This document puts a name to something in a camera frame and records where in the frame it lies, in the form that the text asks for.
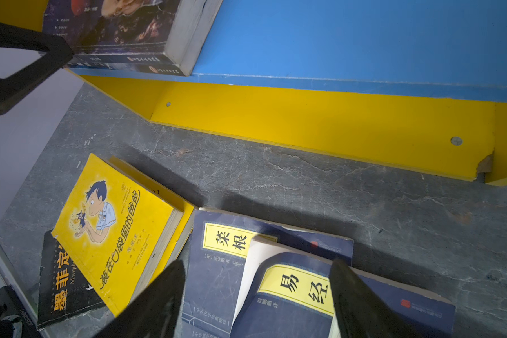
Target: book spine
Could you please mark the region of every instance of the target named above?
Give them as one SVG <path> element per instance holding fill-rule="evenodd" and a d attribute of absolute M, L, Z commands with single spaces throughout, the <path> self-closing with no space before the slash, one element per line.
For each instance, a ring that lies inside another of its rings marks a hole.
<path fill-rule="evenodd" d="M 116 55 L 94 55 L 94 54 L 75 54 L 83 62 L 101 62 L 101 63 L 134 63 L 149 65 L 172 65 L 167 56 L 163 54 L 116 54 Z"/>
<path fill-rule="evenodd" d="M 184 72 L 175 64 L 128 64 L 128 63 L 105 63 L 105 62 L 86 62 L 76 56 L 68 62 L 70 68 L 95 68 L 108 70 L 129 70 L 149 74 L 165 74 L 175 76 L 185 76 Z"/>

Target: cartoon boy illustration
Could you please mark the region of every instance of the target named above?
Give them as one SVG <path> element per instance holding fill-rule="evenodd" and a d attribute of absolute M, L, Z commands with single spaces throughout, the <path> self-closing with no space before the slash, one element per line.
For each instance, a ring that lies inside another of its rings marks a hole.
<path fill-rule="evenodd" d="M 117 218 L 112 205 L 105 201 L 107 198 L 107 185 L 105 181 L 94 183 L 90 190 L 86 193 L 86 202 L 88 204 L 88 214 L 90 216 L 98 215 L 98 223 L 95 230 L 88 220 L 85 220 L 85 226 L 81 228 L 75 237 L 79 237 L 86 232 L 88 238 L 95 242 L 101 243 L 107 237 L 110 226 L 116 223 Z"/>

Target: gray marble tabletop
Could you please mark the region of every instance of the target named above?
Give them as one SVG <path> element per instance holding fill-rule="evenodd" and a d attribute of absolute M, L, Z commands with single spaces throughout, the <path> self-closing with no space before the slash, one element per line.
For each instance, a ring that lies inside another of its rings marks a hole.
<path fill-rule="evenodd" d="M 197 206 L 351 237 L 355 267 L 453 301 L 454 337 L 507 337 L 507 187 L 150 124 L 86 84 L 0 222 L 34 299 L 43 234 L 90 152 Z M 91 337 L 112 319 L 104 308 L 51 330 Z"/>

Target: silver screw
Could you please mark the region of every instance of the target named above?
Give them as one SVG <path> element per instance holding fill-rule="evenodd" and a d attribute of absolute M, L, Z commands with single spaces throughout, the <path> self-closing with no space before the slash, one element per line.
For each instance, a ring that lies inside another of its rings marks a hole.
<path fill-rule="evenodd" d="M 464 143 L 464 141 L 462 141 L 462 139 L 460 139 L 458 136 L 455 136 L 455 137 L 453 137 L 453 138 L 451 139 L 451 143 L 452 143 L 453 145 L 458 146 L 458 145 L 462 145 L 462 143 Z"/>

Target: dark book with colorful cover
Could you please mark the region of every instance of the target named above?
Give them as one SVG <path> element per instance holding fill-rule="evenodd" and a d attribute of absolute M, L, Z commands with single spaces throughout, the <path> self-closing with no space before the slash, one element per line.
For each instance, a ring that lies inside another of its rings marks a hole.
<path fill-rule="evenodd" d="M 68 274 L 66 282 L 57 284 L 57 275 L 64 271 L 64 275 Z M 47 231 L 39 269 L 38 330 L 104 306 L 67 252 Z"/>
<path fill-rule="evenodd" d="M 330 260 L 254 238 L 244 267 L 231 338 L 338 337 L 329 281 L 331 265 Z M 451 337 L 456 308 L 450 301 L 418 287 L 352 270 L 421 336 Z"/>
<path fill-rule="evenodd" d="M 63 37 L 78 63 L 146 64 L 189 76 L 221 3 L 49 0 L 43 32 Z"/>
<path fill-rule="evenodd" d="M 228 338 L 251 239 L 352 263 L 353 240 L 227 213 L 196 210 L 182 312 L 182 337 Z"/>

